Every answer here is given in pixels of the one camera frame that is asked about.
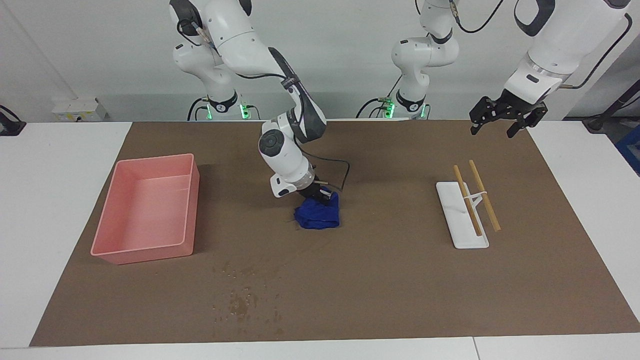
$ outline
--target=brown surface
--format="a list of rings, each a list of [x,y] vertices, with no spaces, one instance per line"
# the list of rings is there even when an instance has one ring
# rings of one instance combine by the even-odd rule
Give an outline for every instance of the brown surface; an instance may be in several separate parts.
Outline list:
[[[331,123],[307,149],[353,164],[342,226],[306,231],[301,198],[271,195],[260,124],[134,124],[118,159],[196,156],[195,253],[91,257],[105,187],[31,345],[639,332],[530,136],[508,126]],[[452,246],[435,189],[469,159],[504,228],[486,250]],[[340,181],[340,164],[317,165]]]

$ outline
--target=wooden stick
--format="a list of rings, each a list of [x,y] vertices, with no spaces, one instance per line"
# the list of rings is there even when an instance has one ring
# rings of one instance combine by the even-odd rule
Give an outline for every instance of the wooden stick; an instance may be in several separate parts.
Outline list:
[[[480,178],[480,173],[478,173],[478,169],[476,168],[476,163],[473,160],[469,160],[469,165],[471,166],[471,171],[474,172],[474,177],[476,178],[476,184],[481,192],[485,192],[484,184],[482,183],[482,179]],[[487,214],[489,214],[489,219],[491,220],[491,225],[493,225],[493,230],[498,232],[502,230],[500,227],[500,223],[498,223],[498,217],[495,216],[495,212],[493,211],[493,206],[491,205],[491,201],[489,200],[489,194],[482,194],[482,200],[484,202],[484,208],[486,209]]]
[[[480,224],[478,224],[478,220],[476,219],[474,207],[471,205],[471,200],[468,198],[469,192],[467,188],[465,188],[465,183],[462,181],[462,175],[460,174],[460,168],[457,165],[453,165],[453,172],[456,174],[456,179],[458,179],[458,186],[460,187],[460,192],[462,193],[462,197],[465,198],[465,205],[467,206],[467,212],[469,212],[469,217],[471,218],[471,224],[474,225],[474,230],[476,230],[476,236],[482,236],[482,230],[480,230]]]

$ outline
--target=green led indicator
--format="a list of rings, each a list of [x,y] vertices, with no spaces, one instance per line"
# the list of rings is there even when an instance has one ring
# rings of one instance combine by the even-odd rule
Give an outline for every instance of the green led indicator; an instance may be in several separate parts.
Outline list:
[[[249,109],[247,109],[246,106],[243,104],[240,104],[240,112],[242,114],[243,120],[251,118],[251,113],[249,112]]]
[[[396,104],[394,103],[389,103],[389,105],[387,106],[387,110],[385,111],[385,117],[387,119],[391,119],[392,117],[394,117],[394,111],[396,110]]]

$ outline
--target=pink plastic container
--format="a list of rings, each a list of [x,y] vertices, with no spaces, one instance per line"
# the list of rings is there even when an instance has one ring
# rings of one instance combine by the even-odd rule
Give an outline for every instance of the pink plastic container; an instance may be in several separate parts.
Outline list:
[[[91,255],[114,264],[191,255],[199,184],[193,154],[119,161]]]

